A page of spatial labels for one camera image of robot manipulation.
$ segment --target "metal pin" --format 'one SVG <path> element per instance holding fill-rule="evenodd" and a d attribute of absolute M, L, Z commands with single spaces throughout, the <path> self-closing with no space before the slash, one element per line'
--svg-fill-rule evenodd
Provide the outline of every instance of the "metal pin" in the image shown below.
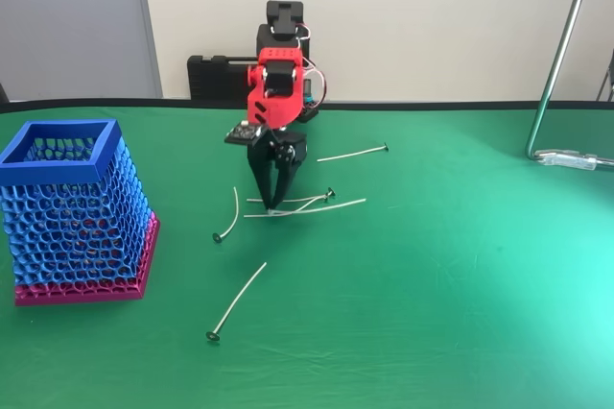
<path fill-rule="evenodd" d="M 388 151 L 388 144 L 384 143 L 383 147 L 377 147 L 377 148 L 369 148 L 368 150 L 362 150 L 361 152 L 356 152 L 356 153 L 348 153 L 347 155 L 340 155 L 340 156 L 331 156 L 331 157 L 321 157 L 320 159 L 318 159 L 318 162 L 323 162 L 323 161 L 332 161 L 333 159 L 341 159 L 342 157 L 350 157 L 350 156 L 356 156 L 356 155 L 364 155 L 365 153 L 373 153 L 373 152 L 379 152 L 381 150 L 386 150 Z"/>
<path fill-rule="evenodd" d="M 230 227 L 228 227 L 228 229 L 224 233 L 222 234 L 213 233 L 213 240 L 218 244 L 224 241 L 224 238 L 226 238 L 228 234 L 232 231 L 232 229 L 234 228 L 234 225 L 237 223 L 237 219 L 239 218 L 239 195 L 237 194 L 237 187 L 233 186 L 232 188 L 234 190 L 234 205 L 235 205 L 234 220 L 232 221 L 232 224 L 230 224 Z"/>
<path fill-rule="evenodd" d="M 230 306 L 228 307 L 228 309 L 226 310 L 226 312 L 222 316 L 222 320 L 218 323 L 216 328 L 213 329 L 213 330 L 210 330 L 210 331 L 208 331 L 206 333 L 207 339 L 209 339 L 209 340 L 211 340 L 213 342 L 219 342 L 220 341 L 220 331 L 222 330 L 222 327 L 224 326 L 224 323 L 228 319 L 228 315 L 232 311 L 232 308 L 234 308 L 235 303 L 241 298 L 241 296 L 243 296 L 243 293 L 246 292 L 246 289 L 248 289 L 248 287 L 251 284 L 251 282 L 255 280 L 255 278 L 258 276 L 258 274 L 260 272 L 262 272 L 263 268 L 265 268 L 266 266 L 267 266 L 267 262 L 263 263 L 262 266 L 258 269 L 258 271 L 253 274 L 253 276 L 249 279 L 248 283 L 243 287 L 243 289 L 241 289 L 241 292 L 239 292 L 237 297 L 234 298 L 234 301 L 232 301 L 232 303 L 230 304 Z"/>

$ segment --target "pen holder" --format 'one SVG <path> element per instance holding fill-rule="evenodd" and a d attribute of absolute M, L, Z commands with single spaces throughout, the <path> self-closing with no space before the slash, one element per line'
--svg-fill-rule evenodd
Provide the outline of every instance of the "pen holder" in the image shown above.
<path fill-rule="evenodd" d="M 0 155 L 15 304 L 141 299 L 159 221 L 115 120 L 27 122 Z"/>

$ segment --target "blue mesh basket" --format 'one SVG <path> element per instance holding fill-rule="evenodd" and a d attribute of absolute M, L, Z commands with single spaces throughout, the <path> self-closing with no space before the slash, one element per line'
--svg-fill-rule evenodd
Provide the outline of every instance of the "blue mesh basket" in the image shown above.
<path fill-rule="evenodd" d="M 137 276 L 151 210 L 117 121 L 26 123 L 0 205 L 15 285 Z"/>

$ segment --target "green table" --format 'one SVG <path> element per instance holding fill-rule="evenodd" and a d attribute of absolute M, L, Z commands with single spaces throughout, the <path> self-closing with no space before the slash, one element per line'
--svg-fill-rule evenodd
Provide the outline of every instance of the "green table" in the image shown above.
<path fill-rule="evenodd" d="M 611 408 L 614 175 L 523 157 L 533 110 L 323 112 L 292 197 L 259 213 L 237 110 L 54 108 L 117 118 L 162 227 L 145 299 L 12 306 L 0 235 L 0 408 Z M 614 156 L 614 111 L 549 111 L 539 146 Z M 388 142 L 388 153 L 317 163 Z M 241 287 L 263 263 L 209 343 Z"/>

